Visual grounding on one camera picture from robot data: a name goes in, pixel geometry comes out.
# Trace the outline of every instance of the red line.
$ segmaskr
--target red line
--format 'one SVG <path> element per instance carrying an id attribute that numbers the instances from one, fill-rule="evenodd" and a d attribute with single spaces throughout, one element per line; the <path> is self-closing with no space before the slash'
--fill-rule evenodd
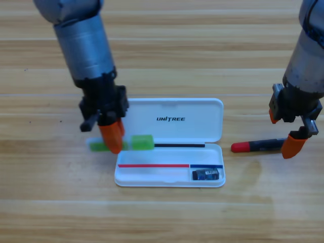
<path id="1" fill-rule="evenodd" d="M 168 164 L 137 164 L 137 165 L 118 165 L 120 168 L 189 168 L 189 165 L 168 165 Z"/>

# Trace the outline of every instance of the table surface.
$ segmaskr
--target table surface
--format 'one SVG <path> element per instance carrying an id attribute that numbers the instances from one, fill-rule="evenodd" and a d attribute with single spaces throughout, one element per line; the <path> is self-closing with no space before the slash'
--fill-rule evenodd
<path id="1" fill-rule="evenodd" d="M 301 27 L 301 0 L 110 0 L 102 11 L 129 97 L 223 101 L 226 184 L 123 188 L 116 156 L 89 153 L 51 25 L 32 1 L 0 3 L 0 242 L 323 242 L 324 118 L 295 158 L 233 154 L 286 137 L 268 102 Z"/>

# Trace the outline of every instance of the red marker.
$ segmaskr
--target red marker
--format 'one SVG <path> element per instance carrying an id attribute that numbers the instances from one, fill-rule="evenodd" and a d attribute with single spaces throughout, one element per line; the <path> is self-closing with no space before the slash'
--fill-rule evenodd
<path id="1" fill-rule="evenodd" d="M 233 143 L 231 146 L 231 150 L 234 153 L 280 150 L 285 140 L 286 138 L 279 138 L 243 143 Z"/>

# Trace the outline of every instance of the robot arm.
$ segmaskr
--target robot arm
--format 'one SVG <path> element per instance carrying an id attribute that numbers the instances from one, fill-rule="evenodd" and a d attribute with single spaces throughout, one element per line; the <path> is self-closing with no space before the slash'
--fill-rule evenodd
<path id="1" fill-rule="evenodd" d="M 103 0 L 34 0 L 40 14 L 53 24 L 74 84 L 83 90 L 79 104 L 82 132 L 97 122 L 113 153 L 123 147 L 121 117 L 129 106 L 125 86 L 117 76 L 104 26 L 99 15 Z"/>
<path id="2" fill-rule="evenodd" d="M 283 76 L 283 85 L 273 86 L 270 100 L 272 123 L 292 123 L 301 116 L 304 126 L 291 131 L 282 146 L 284 158 L 295 156 L 312 135 L 324 96 L 324 0 L 303 0 L 299 21 L 303 29 Z"/>

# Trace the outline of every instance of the small battery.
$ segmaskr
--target small battery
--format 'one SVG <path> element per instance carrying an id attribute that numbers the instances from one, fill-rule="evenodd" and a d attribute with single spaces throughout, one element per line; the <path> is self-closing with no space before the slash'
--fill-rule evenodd
<path id="1" fill-rule="evenodd" d="M 217 168 L 196 170 L 192 172 L 192 179 L 194 181 L 218 180 L 219 172 Z"/>

